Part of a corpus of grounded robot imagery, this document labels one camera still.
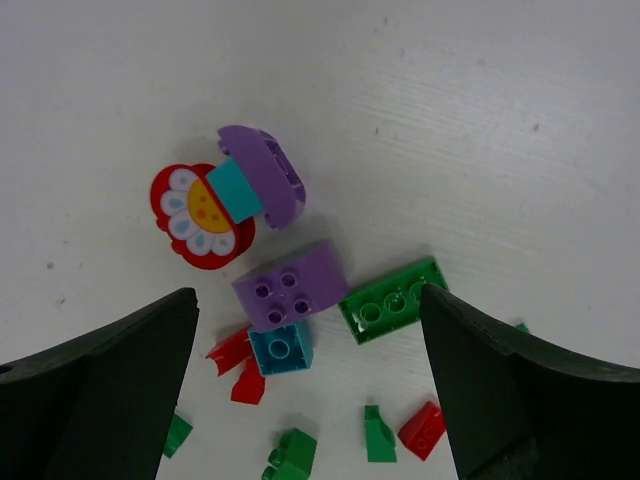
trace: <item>green lego brick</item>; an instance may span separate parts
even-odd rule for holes
[[[358,345],[418,322],[420,292],[427,283],[449,289],[433,257],[351,292],[338,306]]]
[[[269,455],[262,480],[307,480],[311,475],[318,442],[294,428],[280,437],[278,448]]]
[[[524,333],[531,333],[531,332],[529,331],[529,327],[527,327],[527,324],[526,324],[526,323],[524,323],[524,322],[519,323],[518,325],[516,325],[516,328],[517,328],[518,330],[520,330],[521,332],[524,332]]]
[[[395,463],[396,437],[380,418],[377,405],[364,407],[364,432],[367,440],[367,459],[375,463]]]
[[[171,427],[169,427],[169,435],[167,436],[167,441],[164,443],[162,453],[164,453],[166,457],[173,457],[173,454],[176,453],[176,450],[184,443],[191,433],[191,430],[193,430],[193,427],[174,413],[173,420],[171,420]]]

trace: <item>teal lego brick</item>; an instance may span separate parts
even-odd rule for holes
[[[280,437],[278,448],[269,455],[270,465],[261,480],[308,480],[318,442],[294,428]]]
[[[263,377],[311,367],[313,346],[306,319],[266,333],[252,328],[249,340]]]
[[[207,181],[236,225],[262,212],[262,202],[233,158],[211,170]]]
[[[193,430],[193,427],[174,413],[162,453],[168,458],[173,457],[173,454],[184,443],[191,430]]]
[[[420,292],[427,283],[448,290],[433,257],[395,270],[351,292],[338,304],[358,345],[420,320]]]
[[[396,463],[396,437],[380,417],[377,405],[364,407],[367,459],[372,463]]]

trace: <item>lego brick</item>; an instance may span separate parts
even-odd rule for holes
[[[184,443],[191,433],[191,430],[193,430],[193,427],[174,413],[171,426],[169,427],[169,435],[167,436],[162,453],[168,458],[173,457],[173,454],[176,453],[178,448]]]
[[[527,327],[527,324],[526,324],[526,323],[524,323],[524,322],[521,322],[521,323],[517,324],[517,325],[516,325],[516,328],[517,328],[518,330],[520,330],[521,332],[524,332],[524,333],[531,333],[531,332],[529,331],[529,327]]]
[[[151,184],[151,208],[173,251],[191,265],[216,270],[244,253],[256,233],[255,220],[236,224],[211,189],[213,165],[170,165]]]
[[[304,185],[278,142],[268,133],[241,125],[218,130],[220,149],[231,155],[260,199],[271,228],[288,227],[306,202]]]
[[[349,291],[338,254],[328,240],[268,262],[232,286],[258,333],[325,310]]]
[[[259,214],[262,203],[238,164],[228,158],[207,174],[207,181],[236,224]]]
[[[245,364],[244,371],[231,389],[231,401],[258,405],[264,395],[265,379],[260,374],[256,359],[251,356]]]
[[[209,352],[207,358],[216,362],[218,366],[218,376],[224,375],[236,365],[240,365],[243,360],[253,355],[248,331],[249,327],[243,328],[239,332],[225,338]]]
[[[358,345],[420,320],[420,292],[447,283],[433,257],[407,265],[354,290],[339,307]]]
[[[269,455],[262,480],[308,480],[316,455],[317,441],[294,428],[280,437],[278,448]]]
[[[266,333],[251,329],[249,339],[264,376],[305,370],[311,366],[313,348],[306,320]]]
[[[364,431],[367,459],[372,463],[395,463],[396,438],[380,417],[378,405],[364,407]]]
[[[445,431],[442,410],[437,405],[427,402],[400,429],[398,438],[409,451],[424,462]]]

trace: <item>purple lego brick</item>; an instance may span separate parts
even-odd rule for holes
[[[272,260],[232,285],[259,333],[325,310],[349,293],[340,258],[328,240]]]
[[[223,127],[218,135],[220,150],[233,157],[260,199],[267,224],[288,227],[302,213],[307,194],[275,138],[241,125]]]

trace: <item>purple stud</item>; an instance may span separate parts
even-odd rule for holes
[[[349,293],[340,259],[328,240],[272,260],[232,285],[259,333],[326,310]]]
[[[220,149],[231,155],[260,199],[265,220],[282,230],[302,213],[304,185],[275,138],[262,130],[229,125],[218,130]]]

